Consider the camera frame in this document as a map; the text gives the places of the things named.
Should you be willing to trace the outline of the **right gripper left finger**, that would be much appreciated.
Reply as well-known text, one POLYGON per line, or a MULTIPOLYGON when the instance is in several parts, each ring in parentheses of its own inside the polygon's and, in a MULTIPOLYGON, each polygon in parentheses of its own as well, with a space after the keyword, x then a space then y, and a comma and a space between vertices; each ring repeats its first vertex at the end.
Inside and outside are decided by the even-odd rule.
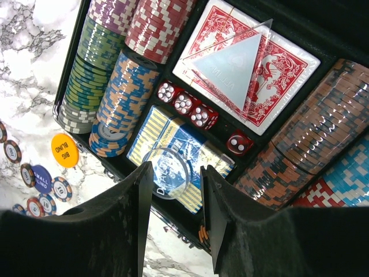
POLYGON ((2 276, 141 276, 153 189, 145 162, 61 215, 1 211, 2 276))

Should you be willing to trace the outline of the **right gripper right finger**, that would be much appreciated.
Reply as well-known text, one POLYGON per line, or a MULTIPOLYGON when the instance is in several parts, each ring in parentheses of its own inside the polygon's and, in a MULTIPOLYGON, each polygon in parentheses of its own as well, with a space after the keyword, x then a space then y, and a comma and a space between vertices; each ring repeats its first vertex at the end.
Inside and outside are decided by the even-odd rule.
POLYGON ((274 211, 201 168, 204 221, 219 276, 367 276, 368 208, 274 211))

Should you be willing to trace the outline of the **clear triangular card holder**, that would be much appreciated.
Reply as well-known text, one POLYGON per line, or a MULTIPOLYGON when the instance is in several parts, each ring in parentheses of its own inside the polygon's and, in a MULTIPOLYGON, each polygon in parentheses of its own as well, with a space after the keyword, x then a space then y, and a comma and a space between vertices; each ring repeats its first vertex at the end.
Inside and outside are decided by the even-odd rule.
POLYGON ((204 47, 180 61, 231 110, 247 115, 273 19, 204 47))

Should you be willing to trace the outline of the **yellow big blind button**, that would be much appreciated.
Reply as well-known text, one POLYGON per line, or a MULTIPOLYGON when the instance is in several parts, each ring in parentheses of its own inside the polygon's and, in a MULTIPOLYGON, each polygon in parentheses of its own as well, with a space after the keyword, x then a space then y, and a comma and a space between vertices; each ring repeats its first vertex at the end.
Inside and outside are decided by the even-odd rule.
POLYGON ((51 150, 55 160, 64 168, 72 168, 79 161, 79 151, 75 141, 64 133, 56 134, 52 138, 51 150))

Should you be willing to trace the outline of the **clear round dealer button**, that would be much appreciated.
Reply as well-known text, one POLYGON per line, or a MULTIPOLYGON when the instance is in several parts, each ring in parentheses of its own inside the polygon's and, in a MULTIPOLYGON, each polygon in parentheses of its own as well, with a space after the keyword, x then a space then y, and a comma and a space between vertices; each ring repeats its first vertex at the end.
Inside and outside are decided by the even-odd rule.
POLYGON ((184 159, 170 148, 155 148, 142 160, 153 167, 153 194, 165 200, 179 198, 190 182, 190 170, 184 159))

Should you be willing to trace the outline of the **blue small blind button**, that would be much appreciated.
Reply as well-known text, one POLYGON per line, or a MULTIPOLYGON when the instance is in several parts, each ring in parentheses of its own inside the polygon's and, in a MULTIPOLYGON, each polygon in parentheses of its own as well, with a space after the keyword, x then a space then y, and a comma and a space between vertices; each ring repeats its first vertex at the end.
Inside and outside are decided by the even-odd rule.
POLYGON ((31 169, 35 176, 35 188, 43 194, 51 192, 51 175, 48 170, 41 165, 31 166, 31 169))

